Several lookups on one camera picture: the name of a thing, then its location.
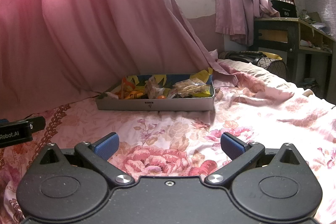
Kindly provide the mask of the orange sausage snack packet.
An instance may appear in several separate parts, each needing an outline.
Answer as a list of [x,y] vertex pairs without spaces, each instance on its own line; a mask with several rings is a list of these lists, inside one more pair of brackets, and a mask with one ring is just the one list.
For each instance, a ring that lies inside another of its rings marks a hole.
[[137,86],[133,80],[128,80],[124,77],[121,80],[120,90],[116,92],[116,95],[121,100],[140,99],[145,95],[145,87]]

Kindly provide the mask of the dark wooden side table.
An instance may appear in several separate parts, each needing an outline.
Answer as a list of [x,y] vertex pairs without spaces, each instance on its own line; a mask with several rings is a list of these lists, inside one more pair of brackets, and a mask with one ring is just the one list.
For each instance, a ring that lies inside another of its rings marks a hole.
[[298,18],[257,18],[252,50],[264,48],[286,53],[287,80],[320,80],[318,94],[327,98],[335,40]]

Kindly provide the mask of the tied purple curtain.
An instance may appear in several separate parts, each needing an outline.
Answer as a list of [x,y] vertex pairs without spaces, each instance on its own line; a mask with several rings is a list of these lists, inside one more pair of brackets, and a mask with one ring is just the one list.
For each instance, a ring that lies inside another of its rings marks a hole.
[[254,41],[254,20],[279,16],[270,0],[216,0],[215,32],[249,47]]

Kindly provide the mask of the grey snack tray box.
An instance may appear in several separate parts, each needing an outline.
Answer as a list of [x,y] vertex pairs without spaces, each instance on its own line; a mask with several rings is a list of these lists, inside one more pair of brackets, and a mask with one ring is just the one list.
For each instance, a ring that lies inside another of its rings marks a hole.
[[100,110],[210,111],[213,70],[198,73],[129,75],[96,98]]

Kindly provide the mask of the black box on table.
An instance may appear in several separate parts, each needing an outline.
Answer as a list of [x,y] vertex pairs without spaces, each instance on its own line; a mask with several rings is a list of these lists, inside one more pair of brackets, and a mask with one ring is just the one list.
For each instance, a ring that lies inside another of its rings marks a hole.
[[272,6],[277,10],[282,18],[297,18],[296,6],[287,0],[270,0]]

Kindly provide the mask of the large pink curtain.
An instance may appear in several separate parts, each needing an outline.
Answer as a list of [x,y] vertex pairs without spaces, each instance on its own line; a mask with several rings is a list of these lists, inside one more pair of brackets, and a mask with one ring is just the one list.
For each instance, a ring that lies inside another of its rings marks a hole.
[[102,92],[126,75],[213,68],[175,0],[1,0],[1,117],[21,119]]

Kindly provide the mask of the black handbag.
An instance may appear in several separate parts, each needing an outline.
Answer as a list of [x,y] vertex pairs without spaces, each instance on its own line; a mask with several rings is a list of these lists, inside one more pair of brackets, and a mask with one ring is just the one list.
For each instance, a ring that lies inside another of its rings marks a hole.
[[244,63],[251,63],[270,73],[277,75],[283,79],[288,76],[288,68],[283,59],[275,54],[260,51],[226,51],[219,54],[220,59],[230,59],[233,61],[241,61]]

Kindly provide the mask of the clear bag of crackers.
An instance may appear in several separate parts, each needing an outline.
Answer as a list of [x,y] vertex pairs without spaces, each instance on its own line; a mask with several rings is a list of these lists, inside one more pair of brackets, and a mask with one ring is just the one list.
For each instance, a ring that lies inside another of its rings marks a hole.
[[210,97],[210,85],[198,78],[179,81],[173,85],[177,94],[185,97]]

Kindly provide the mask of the pink floral bed sheet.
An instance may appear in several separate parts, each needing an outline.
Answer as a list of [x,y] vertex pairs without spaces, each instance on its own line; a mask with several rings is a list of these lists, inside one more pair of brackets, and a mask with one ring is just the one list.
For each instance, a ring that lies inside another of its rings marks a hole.
[[101,111],[92,98],[45,111],[45,130],[1,149],[1,223],[22,220],[17,185],[45,144],[72,148],[110,132],[120,138],[110,162],[135,178],[208,175],[229,162],[221,149],[224,132],[267,148],[293,143],[323,189],[316,219],[335,223],[335,104],[254,65],[220,64],[239,84],[218,88],[212,111]]

